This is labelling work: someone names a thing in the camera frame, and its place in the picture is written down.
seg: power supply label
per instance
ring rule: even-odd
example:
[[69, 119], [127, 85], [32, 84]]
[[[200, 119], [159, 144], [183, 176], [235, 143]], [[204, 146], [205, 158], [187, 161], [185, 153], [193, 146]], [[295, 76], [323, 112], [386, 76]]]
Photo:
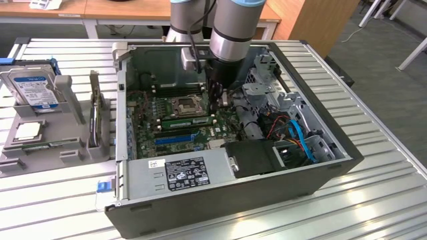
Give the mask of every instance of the power supply label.
[[57, 107], [59, 101], [49, 89], [48, 80], [44, 76], [15, 77], [17, 90], [25, 97], [28, 104], [36, 109]]
[[164, 169], [171, 191], [211, 184], [203, 157], [165, 162]]

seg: blue cable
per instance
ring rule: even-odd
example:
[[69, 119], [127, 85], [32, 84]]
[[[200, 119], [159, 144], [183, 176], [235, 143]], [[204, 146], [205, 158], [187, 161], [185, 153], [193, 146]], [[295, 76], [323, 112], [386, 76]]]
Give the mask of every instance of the blue cable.
[[291, 134], [291, 137], [295, 138], [296, 135], [295, 135], [295, 133], [293, 133], [292, 127], [288, 128], [288, 133]]
[[300, 128], [300, 125], [299, 123], [291, 119], [289, 123], [293, 125], [295, 129], [296, 129], [296, 132], [297, 132], [297, 137], [299, 137], [299, 141], [300, 141], [300, 145], [301, 147], [304, 148], [304, 151], [305, 151], [305, 154], [307, 154], [307, 157], [308, 159], [312, 161], [312, 163], [317, 163], [317, 160], [315, 159], [315, 156], [312, 155], [312, 152], [309, 151], [308, 147], [307, 147], [307, 144], [305, 144], [305, 140], [304, 140], [304, 135], [303, 135], [303, 131], [301, 131], [301, 128]]

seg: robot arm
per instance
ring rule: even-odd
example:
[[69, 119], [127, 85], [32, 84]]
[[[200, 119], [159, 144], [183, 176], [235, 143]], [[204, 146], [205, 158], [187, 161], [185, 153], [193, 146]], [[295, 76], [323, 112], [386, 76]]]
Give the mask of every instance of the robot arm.
[[[171, 0], [171, 28], [176, 31], [176, 26], [180, 26], [181, 30], [189, 30], [192, 38], [196, 39], [195, 42], [200, 42], [203, 21], [199, 23], [196, 21], [201, 19], [204, 14], [208, 14], [200, 12], [200, 8], [208, 4], [207, 2], [209, 1]], [[265, 0], [213, 0], [211, 4], [216, 4], [216, 13], [208, 53], [203, 53], [200, 56], [199, 50], [183, 49], [181, 59], [185, 69], [192, 67], [188, 61], [199, 61], [196, 66], [201, 64], [200, 61], [204, 63], [209, 113], [215, 113], [224, 89], [236, 80], [256, 32]], [[188, 42], [189, 34], [187, 36], [187, 38], [183, 37], [185, 39], [183, 42]]]

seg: black cable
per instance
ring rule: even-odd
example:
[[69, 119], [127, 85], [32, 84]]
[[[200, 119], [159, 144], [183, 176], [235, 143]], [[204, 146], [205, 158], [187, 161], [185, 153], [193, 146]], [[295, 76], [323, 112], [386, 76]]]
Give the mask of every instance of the black cable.
[[124, 39], [125, 39], [128, 36], [131, 36], [131, 34], [132, 34], [132, 32], [133, 32], [135, 27], [136, 27], [136, 25], [133, 25], [131, 32], [129, 32], [125, 36], [123, 36], [123, 38], [124, 38]]
[[[121, 35], [121, 33], [117, 32], [115, 29], [112, 29], [108, 25], [104, 25], [104, 26], [105, 26], [111, 31], [113, 31], [115, 34]], [[127, 38], [127, 37], [132, 34], [135, 27], [136, 27], [136, 25], [133, 25], [133, 27], [132, 27], [132, 29], [131, 29], [131, 32], [129, 32], [127, 35], [124, 35], [123, 38]]]
[[197, 71], [197, 74], [201, 73], [201, 66], [200, 66], [200, 60], [199, 60], [199, 52], [196, 49], [196, 44], [195, 44], [195, 39], [193, 39], [193, 35], [192, 35], [192, 27], [200, 23], [203, 21], [203, 19], [208, 16], [208, 14], [211, 13], [213, 6], [216, 4], [216, 0], [213, 0], [213, 3], [211, 5], [211, 7], [208, 8], [205, 14], [200, 17], [200, 19], [197, 21], [195, 21], [195, 23], [189, 26], [188, 30], [187, 30], [187, 34], [189, 37], [189, 42], [191, 42], [191, 47], [192, 47], [192, 52], [193, 52], [193, 59], [195, 59], [195, 68]]
[[228, 92], [228, 96], [231, 96], [231, 95], [233, 95], [233, 93], [236, 92], [236, 91], [239, 91], [239, 90], [241, 90], [241, 87], [236, 87], [233, 90], [231, 90], [229, 92]]
[[235, 106], [232, 106], [235, 109], [237, 108], [237, 107], [240, 107], [244, 111], [249, 111], [249, 109], [245, 107], [245, 106], [241, 106], [241, 105], [235, 105]]
[[237, 130], [237, 132], [241, 132], [241, 131], [247, 128], [247, 126], [248, 126], [249, 124], [256, 124], [257, 126], [260, 126], [256, 121], [249, 121], [249, 122], [244, 125], [244, 127]]

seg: red cable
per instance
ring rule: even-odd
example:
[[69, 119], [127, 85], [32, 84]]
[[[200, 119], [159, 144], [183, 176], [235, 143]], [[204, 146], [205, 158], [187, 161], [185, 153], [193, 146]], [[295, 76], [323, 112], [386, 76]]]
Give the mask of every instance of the red cable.
[[267, 135], [267, 139], [269, 138], [269, 136], [271, 136], [271, 134], [272, 134], [272, 131], [273, 131], [273, 129], [275, 129], [276, 122], [277, 122], [277, 120], [279, 120], [280, 118], [287, 118], [287, 119], [288, 119], [289, 117], [285, 116], [285, 115], [280, 115], [280, 116], [276, 117], [276, 119], [273, 120], [271, 129], [269, 129], [268, 135]]
[[295, 139], [295, 138], [289, 138], [291, 140], [293, 140], [297, 143], [297, 146], [300, 147], [300, 150], [304, 152], [304, 148], [301, 143]]

